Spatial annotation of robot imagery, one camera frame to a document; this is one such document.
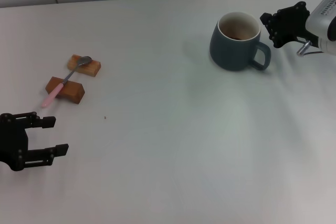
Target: table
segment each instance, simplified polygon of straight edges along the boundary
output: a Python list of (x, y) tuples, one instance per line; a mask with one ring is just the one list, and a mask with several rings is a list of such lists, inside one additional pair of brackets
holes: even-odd
[[(0, 9), (1, 113), (37, 111), (29, 148), (69, 144), (51, 167), (0, 164), (2, 223), (336, 221), (336, 57), (292, 42), (265, 72), (228, 72), (208, 46), (216, 21), (321, 0), (117, 0)], [(272, 46), (265, 28), (261, 41)], [(39, 105), (72, 54), (79, 105)]]

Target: blue-gray mug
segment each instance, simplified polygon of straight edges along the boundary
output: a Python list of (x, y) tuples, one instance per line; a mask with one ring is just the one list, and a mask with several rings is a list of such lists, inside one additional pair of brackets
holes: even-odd
[[(260, 42), (260, 25), (253, 16), (233, 12), (224, 15), (215, 27), (210, 42), (210, 55), (220, 67), (239, 71), (248, 65), (265, 70), (271, 61), (271, 50)], [(265, 54), (262, 65), (254, 60), (257, 49)]]

